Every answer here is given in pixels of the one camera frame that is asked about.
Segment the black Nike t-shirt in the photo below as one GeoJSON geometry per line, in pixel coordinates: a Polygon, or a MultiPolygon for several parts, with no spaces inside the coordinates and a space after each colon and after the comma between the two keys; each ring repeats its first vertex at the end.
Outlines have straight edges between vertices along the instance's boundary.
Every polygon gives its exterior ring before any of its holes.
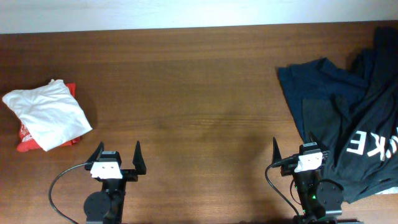
{"type": "Polygon", "coordinates": [[[302,102],[304,126],[328,149],[322,177],[343,186],[344,200],[397,187],[397,29],[378,27],[374,47],[348,74],[362,90],[341,87],[302,102]]]}

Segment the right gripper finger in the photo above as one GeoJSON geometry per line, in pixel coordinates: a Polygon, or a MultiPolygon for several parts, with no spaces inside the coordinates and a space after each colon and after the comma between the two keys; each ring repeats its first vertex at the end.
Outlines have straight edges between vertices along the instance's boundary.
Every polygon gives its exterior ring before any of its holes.
{"type": "Polygon", "coordinates": [[[275,137],[272,139],[272,150],[272,164],[278,164],[282,160],[282,156],[275,137]]]}
{"type": "Polygon", "coordinates": [[[326,145],[324,145],[322,142],[321,142],[321,140],[319,140],[317,137],[316,137],[316,135],[314,135],[312,132],[309,132],[309,137],[310,137],[310,140],[312,141],[312,142],[315,142],[317,145],[318,145],[318,147],[321,149],[321,151],[328,151],[328,147],[326,146],[326,145]]]}

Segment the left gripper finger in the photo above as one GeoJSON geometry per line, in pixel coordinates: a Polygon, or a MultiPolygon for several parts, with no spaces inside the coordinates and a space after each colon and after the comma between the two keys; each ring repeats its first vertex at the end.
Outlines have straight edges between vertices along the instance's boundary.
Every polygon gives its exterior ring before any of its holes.
{"type": "Polygon", "coordinates": [[[101,141],[92,155],[88,158],[87,163],[97,161],[104,150],[104,143],[101,141]]]}
{"type": "Polygon", "coordinates": [[[141,144],[139,141],[136,142],[136,147],[134,150],[134,157],[133,157],[132,163],[135,167],[135,170],[145,170],[146,169],[144,158],[143,158],[142,152],[141,152],[141,144]]]}

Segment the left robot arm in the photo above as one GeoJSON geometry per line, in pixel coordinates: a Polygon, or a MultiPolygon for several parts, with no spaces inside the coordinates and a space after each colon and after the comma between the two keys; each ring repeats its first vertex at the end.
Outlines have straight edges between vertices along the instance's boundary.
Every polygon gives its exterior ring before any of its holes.
{"type": "Polygon", "coordinates": [[[91,177],[102,183],[100,191],[90,194],[83,210],[87,223],[116,224],[122,222],[126,184],[137,182],[145,175],[147,168],[141,152],[141,144],[136,143],[132,159],[133,169],[122,169],[118,151],[106,151],[101,142],[85,164],[91,177]]]}

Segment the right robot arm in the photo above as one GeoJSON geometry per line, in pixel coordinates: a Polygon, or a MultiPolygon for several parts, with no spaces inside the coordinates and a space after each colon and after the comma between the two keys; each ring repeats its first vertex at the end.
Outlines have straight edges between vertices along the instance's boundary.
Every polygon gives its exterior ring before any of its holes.
{"type": "Polygon", "coordinates": [[[283,158],[276,138],[272,143],[272,162],[267,167],[280,168],[281,176],[291,176],[291,189],[296,189],[303,213],[290,202],[273,184],[270,186],[293,208],[294,223],[337,223],[342,214],[343,188],[340,184],[322,179],[320,171],[326,164],[329,150],[310,134],[310,142],[302,144],[299,152],[283,158]]]}

